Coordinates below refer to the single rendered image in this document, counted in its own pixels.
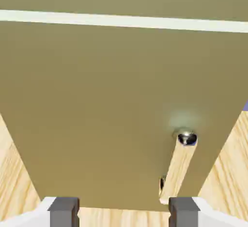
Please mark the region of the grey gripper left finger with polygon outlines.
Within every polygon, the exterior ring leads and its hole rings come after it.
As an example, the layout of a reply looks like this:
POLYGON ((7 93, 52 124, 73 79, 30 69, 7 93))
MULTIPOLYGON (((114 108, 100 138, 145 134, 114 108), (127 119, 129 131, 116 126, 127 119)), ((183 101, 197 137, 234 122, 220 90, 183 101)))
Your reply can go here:
POLYGON ((79 198, 45 197, 32 211, 0 221, 0 227, 79 227, 79 198))

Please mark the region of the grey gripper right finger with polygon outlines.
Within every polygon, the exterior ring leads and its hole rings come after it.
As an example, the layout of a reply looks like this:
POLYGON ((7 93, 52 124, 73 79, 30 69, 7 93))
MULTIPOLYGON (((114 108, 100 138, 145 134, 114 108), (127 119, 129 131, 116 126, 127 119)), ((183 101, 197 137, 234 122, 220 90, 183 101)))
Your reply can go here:
POLYGON ((214 210, 201 197, 169 198, 169 227, 248 227, 248 222, 214 210))

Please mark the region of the olive painted cabinet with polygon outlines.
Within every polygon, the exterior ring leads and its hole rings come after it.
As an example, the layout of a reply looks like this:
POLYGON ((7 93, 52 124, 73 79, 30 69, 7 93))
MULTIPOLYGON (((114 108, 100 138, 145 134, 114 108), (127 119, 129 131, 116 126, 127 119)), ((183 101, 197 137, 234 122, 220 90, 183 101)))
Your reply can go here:
POLYGON ((248 33, 248 21, 0 9, 0 22, 248 33))

